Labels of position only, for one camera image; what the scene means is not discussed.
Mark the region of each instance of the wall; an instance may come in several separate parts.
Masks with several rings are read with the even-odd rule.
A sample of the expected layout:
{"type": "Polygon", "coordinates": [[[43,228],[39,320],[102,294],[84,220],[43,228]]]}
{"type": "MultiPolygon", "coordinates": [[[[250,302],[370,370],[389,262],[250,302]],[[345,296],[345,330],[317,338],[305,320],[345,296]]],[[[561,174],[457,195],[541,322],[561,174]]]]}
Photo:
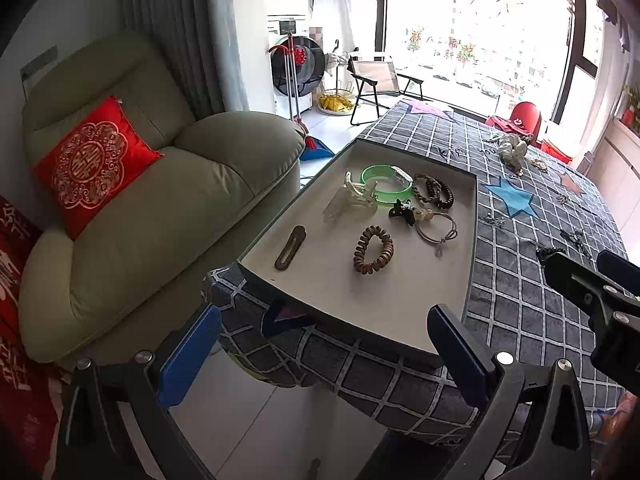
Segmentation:
{"type": "Polygon", "coordinates": [[[242,80],[249,108],[273,114],[274,97],[264,0],[234,0],[242,80]]]}
{"type": "Polygon", "coordinates": [[[0,57],[0,194],[40,226],[47,224],[52,210],[43,206],[41,195],[36,196],[22,148],[20,114],[24,95],[20,69],[55,44],[60,61],[86,44],[120,30],[120,1],[38,0],[0,57]]]}

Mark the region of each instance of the green bangle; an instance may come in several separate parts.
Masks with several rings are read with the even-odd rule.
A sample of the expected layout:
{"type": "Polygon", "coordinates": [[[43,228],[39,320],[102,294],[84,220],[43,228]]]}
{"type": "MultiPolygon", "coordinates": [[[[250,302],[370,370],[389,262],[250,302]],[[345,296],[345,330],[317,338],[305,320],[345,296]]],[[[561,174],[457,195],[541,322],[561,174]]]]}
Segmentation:
{"type": "Polygon", "coordinates": [[[414,180],[410,175],[405,173],[397,166],[369,166],[362,171],[360,175],[360,181],[363,184],[367,183],[367,180],[386,180],[392,181],[394,184],[399,184],[404,189],[402,191],[380,191],[380,188],[376,188],[376,202],[381,204],[395,204],[396,200],[407,200],[411,197],[411,186],[414,184],[414,180]]]}

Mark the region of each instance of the white tray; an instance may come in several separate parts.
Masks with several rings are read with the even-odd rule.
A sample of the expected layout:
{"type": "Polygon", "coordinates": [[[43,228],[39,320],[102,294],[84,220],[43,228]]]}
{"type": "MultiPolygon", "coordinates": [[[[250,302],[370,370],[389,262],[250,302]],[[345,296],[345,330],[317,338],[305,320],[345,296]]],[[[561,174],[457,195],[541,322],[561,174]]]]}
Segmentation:
{"type": "MultiPolygon", "coordinates": [[[[438,303],[445,303],[461,318],[465,311],[476,246],[477,189],[472,173],[358,138],[301,190],[238,263],[249,282],[274,286],[312,315],[335,317],[436,353],[427,334],[427,312],[438,303]],[[458,225],[458,237],[444,244],[441,258],[404,219],[389,218],[390,206],[380,204],[375,214],[364,206],[349,206],[337,219],[323,221],[322,210],[342,185],[344,173],[351,171],[352,179],[358,181],[362,170],[374,164],[399,166],[411,175],[428,173],[450,186],[455,200],[447,213],[458,225]],[[274,262],[297,225],[305,227],[306,239],[289,268],[277,270],[274,262]],[[353,268],[353,251],[369,225],[387,230],[395,252],[384,269],[363,276],[353,268]]],[[[433,230],[426,225],[423,230],[434,238],[450,227],[442,217],[436,216],[432,223],[433,230]]],[[[377,258],[381,246],[373,238],[365,261],[377,258]]]]}

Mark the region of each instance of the metal bolt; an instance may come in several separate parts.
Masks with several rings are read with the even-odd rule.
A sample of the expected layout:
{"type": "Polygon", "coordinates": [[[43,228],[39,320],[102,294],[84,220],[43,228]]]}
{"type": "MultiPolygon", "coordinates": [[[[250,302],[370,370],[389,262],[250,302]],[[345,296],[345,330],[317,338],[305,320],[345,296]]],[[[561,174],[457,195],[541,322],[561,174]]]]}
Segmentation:
{"type": "Polygon", "coordinates": [[[565,372],[568,372],[572,368],[571,361],[568,361],[567,359],[560,359],[558,361],[558,368],[565,372]]]}
{"type": "Polygon", "coordinates": [[[627,324],[629,323],[629,318],[626,316],[626,314],[623,314],[622,312],[614,312],[613,316],[620,322],[620,323],[624,323],[627,324]]]}
{"type": "Polygon", "coordinates": [[[78,370],[86,370],[89,366],[91,366],[91,359],[88,357],[83,357],[76,363],[76,368],[78,368],[78,370]]]}
{"type": "Polygon", "coordinates": [[[503,365],[513,364],[513,356],[508,352],[498,352],[498,355],[495,357],[498,359],[498,362],[503,365]]]}
{"type": "Polygon", "coordinates": [[[143,365],[144,363],[148,363],[151,361],[153,354],[149,350],[143,350],[142,352],[138,352],[134,359],[137,363],[143,365]]]}

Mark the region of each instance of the wall outlet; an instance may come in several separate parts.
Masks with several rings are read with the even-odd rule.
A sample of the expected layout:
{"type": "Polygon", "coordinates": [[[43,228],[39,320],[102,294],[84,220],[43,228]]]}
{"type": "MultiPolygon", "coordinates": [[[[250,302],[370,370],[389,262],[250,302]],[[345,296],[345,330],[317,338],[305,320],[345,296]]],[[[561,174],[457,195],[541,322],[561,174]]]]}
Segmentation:
{"type": "Polygon", "coordinates": [[[30,79],[37,71],[43,69],[49,63],[53,63],[57,59],[58,46],[54,45],[20,69],[20,80],[23,82],[27,81],[27,79],[30,79]]]}

